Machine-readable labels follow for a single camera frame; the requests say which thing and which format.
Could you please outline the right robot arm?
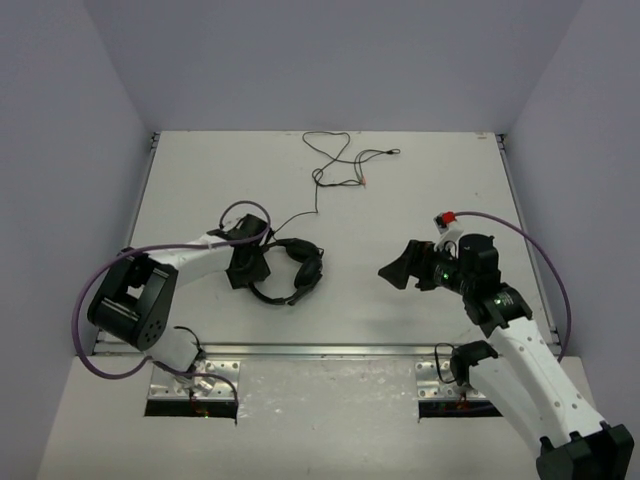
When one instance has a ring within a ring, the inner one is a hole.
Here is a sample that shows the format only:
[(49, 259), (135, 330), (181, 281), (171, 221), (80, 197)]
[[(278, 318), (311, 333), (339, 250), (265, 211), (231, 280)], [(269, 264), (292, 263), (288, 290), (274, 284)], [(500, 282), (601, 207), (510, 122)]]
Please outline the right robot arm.
[(450, 370), (459, 387), (475, 389), (532, 451), (542, 479), (623, 479), (635, 446), (629, 430), (612, 426), (578, 390), (543, 339), (521, 294), (501, 279), (493, 239), (462, 236), (412, 240), (378, 274), (399, 290), (445, 288), (461, 296), (484, 337), (454, 348)]

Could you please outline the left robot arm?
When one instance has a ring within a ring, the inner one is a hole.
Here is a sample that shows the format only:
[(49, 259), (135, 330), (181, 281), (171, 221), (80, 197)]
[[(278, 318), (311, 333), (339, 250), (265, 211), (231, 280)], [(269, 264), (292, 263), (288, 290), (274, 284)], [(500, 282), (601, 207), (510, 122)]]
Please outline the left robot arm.
[(269, 223), (252, 214), (227, 231), (206, 232), (179, 248), (132, 254), (111, 266), (92, 299), (87, 318), (175, 372), (190, 372), (200, 353), (187, 335), (169, 325), (176, 290), (224, 272), (233, 289), (268, 275), (260, 243)]

